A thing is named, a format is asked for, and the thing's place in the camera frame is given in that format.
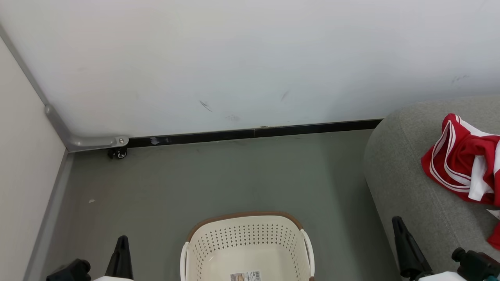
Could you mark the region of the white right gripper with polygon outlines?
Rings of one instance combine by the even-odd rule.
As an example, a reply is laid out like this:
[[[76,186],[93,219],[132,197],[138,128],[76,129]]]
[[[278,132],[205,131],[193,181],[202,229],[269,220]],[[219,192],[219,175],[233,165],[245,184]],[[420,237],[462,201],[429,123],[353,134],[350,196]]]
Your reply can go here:
[[[457,272],[433,274],[431,266],[402,218],[394,216],[392,226],[400,276],[418,281],[466,281]]]

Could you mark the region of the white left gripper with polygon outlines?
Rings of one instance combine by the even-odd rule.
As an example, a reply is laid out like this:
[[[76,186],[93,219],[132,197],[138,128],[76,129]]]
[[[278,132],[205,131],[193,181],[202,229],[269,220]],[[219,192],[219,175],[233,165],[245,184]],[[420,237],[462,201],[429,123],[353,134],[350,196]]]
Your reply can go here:
[[[116,242],[105,276],[93,281],[134,281],[133,279],[129,239],[122,235]]]

